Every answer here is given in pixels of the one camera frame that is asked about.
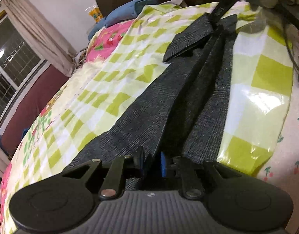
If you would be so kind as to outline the dark grey checked pants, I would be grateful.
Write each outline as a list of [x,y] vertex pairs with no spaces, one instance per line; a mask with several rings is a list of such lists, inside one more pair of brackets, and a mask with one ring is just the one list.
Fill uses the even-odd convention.
[[165,71],[127,108],[114,126],[92,139],[70,163],[109,163],[145,150],[144,175],[131,190],[164,186],[161,155],[183,155],[195,163],[215,160],[230,98],[236,15],[217,24],[205,14],[177,34],[164,55]]

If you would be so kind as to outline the blue pillow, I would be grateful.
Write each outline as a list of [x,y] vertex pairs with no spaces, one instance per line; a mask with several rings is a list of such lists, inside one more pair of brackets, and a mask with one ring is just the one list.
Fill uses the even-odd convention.
[[108,16],[102,18],[99,22],[95,23],[93,29],[88,34],[88,40],[90,41],[96,32],[101,28],[111,27],[114,24],[135,19],[141,13],[142,9],[146,5],[156,5],[158,0],[133,0],[113,10]]

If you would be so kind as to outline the green checked plastic sheet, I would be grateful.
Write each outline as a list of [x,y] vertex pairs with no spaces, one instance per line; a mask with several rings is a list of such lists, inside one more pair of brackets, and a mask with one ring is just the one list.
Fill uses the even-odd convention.
[[[138,68],[131,83],[138,89],[134,100],[168,67],[163,56],[172,39],[214,7],[215,3],[186,8],[167,4],[143,9],[136,19],[141,23],[130,60]],[[278,142],[288,112],[293,65],[289,44],[276,20],[268,21],[262,10],[252,11],[244,2],[236,3],[228,13],[237,16],[237,38],[228,111],[216,160],[253,174],[271,157]],[[97,36],[99,32],[90,42],[88,61],[97,56],[105,59],[114,50],[105,37]]]

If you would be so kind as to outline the maroon sofa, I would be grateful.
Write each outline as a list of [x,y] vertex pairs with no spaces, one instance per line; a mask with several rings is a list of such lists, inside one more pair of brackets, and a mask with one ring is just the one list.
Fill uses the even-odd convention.
[[30,128],[51,98],[69,78],[50,65],[28,90],[1,136],[2,149],[13,155],[22,140],[24,129]]

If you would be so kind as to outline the right beige curtain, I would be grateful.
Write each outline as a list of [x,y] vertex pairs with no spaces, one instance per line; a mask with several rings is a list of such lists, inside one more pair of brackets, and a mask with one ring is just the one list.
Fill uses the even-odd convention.
[[28,0],[2,0],[2,8],[34,51],[67,77],[73,74],[75,49]]

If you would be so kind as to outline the orange yellow snack bag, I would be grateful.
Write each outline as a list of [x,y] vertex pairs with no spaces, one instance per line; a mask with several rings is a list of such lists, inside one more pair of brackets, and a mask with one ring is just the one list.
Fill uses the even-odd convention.
[[103,19],[103,15],[97,5],[92,5],[85,9],[85,12],[90,15],[95,22],[100,22]]

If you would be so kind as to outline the cherry print bed sheet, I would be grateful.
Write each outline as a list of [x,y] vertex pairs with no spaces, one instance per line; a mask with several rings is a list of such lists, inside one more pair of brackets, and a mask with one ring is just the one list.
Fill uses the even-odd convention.
[[294,211],[286,230],[288,233],[299,233],[299,47],[293,49],[293,57],[298,68],[294,70],[289,111],[275,151],[257,178],[290,194]]

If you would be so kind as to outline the floral pink yellow bedspread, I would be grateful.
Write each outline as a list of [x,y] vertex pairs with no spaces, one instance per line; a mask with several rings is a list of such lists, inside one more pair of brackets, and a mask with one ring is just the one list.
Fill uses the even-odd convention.
[[116,122],[138,92],[131,83],[139,20],[100,31],[114,47],[103,59],[86,62],[60,88],[20,142],[1,187],[1,233],[14,233],[9,202],[19,189],[62,171],[93,138]]

